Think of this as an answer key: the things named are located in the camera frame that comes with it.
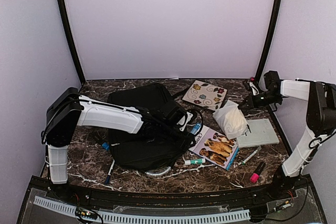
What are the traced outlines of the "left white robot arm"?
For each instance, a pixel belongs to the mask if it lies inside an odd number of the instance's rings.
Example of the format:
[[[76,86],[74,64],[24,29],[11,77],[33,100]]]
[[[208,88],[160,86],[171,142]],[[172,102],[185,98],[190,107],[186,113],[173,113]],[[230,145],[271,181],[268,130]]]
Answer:
[[[74,197],[68,180],[68,147],[78,126],[108,129],[109,149],[121,167],[142,172],[171,169],[195,146],[186,126],[198,111],[184,109],[159,83],[113,92],[107,102],[68,88],[47,110],[41,141],[47,146],[53,191],[63,201]]]

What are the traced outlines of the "grey shrink-wrapped notebook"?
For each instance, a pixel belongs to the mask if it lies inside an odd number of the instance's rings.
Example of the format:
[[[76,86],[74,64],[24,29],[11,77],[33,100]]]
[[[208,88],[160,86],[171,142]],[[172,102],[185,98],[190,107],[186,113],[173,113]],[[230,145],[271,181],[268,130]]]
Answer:
[[[239,148],[279,144],[279,138],[269,119],[248,120],[247,131],[237,138]]]

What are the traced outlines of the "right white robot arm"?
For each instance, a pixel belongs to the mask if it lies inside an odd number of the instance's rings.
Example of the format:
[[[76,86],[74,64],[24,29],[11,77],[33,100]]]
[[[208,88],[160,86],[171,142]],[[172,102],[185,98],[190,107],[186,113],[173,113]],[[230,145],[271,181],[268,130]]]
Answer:
[[[282,80],[277,71],[266,72],[264,81],[264,91],[259,89],[254,78],[243,82],[249,95],[238,105],[241,111],[281,105],[284,98],[308,103],[305,131],[290,156],[276,170],[268,187],[269,197],[278,200],[299,180],[322,144],[335,135],[335,84],[303,79]]]

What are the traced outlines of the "dog picture book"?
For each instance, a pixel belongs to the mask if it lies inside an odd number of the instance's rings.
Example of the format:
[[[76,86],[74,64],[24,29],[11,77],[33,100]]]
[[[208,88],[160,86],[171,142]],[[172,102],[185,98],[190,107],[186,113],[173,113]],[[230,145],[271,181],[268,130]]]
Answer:
[[[229,170],[239,148],[235,139],[229,140],[224,134],[197,123],[191,133],[195,136],[195,145],[189,151],[201,158]]]

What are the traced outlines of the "black student bag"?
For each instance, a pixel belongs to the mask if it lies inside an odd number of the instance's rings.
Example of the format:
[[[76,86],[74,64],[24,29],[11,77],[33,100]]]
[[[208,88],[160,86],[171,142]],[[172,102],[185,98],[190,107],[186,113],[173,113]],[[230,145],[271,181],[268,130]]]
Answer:
[[[175,101],[168,89],[160,83],[152,83],[134,89],[109,94],[107,102],[137,109],[158,109],[168,101]],[[174,166],[176,160],[195,145],[193,140],[173,140],[143,132],[144,124],[137,134],[121,130],[108,130],[110,152],[115,163],[122,168],[146,172]]]

